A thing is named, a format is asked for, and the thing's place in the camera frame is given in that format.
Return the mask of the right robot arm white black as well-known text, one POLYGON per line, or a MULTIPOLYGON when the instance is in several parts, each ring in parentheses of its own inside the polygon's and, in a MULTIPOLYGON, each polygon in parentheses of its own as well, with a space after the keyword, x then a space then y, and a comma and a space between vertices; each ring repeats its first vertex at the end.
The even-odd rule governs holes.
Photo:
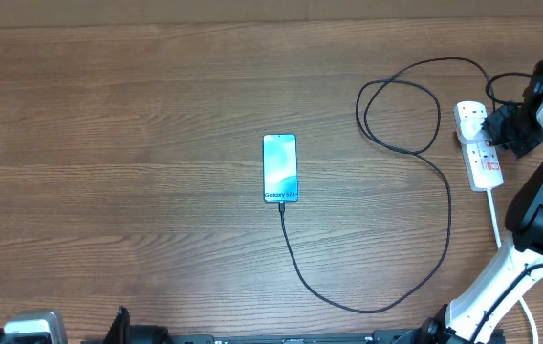
MULTIPOLYGON (((454 113, 460 142, 466 149, 500 147, 522 158, 543 143, 543 60, 527 76, 522 101, 499 101, 491 114, 454 113)), ((419 329, 398 337, 400 343, 502 343, 496 326, 523 295, 543 278, 543 162, 508 207, 510 236, 459 297, 443 305, 419 329)))

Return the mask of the Samsung Galaxy smartphone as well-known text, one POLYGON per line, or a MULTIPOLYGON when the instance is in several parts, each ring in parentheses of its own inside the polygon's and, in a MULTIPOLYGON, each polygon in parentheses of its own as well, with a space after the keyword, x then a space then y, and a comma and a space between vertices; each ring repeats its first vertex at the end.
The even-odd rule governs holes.
POLYGON ((295 134, 263 136, 263 196, 267 203, 298 201, 297 167, 295 134))

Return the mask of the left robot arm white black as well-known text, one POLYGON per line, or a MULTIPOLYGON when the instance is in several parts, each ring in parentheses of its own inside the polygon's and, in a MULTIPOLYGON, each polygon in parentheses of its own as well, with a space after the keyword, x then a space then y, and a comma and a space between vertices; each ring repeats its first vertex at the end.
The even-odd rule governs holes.
MULTIPOLYGON (((0 327, 0 344, 68 344, 59 310, 21 312, 0 327)), ((82 344, 172 344, 168 329, 155 325, 132 325, 130 313, 120 307, 107 334, 82 344)))

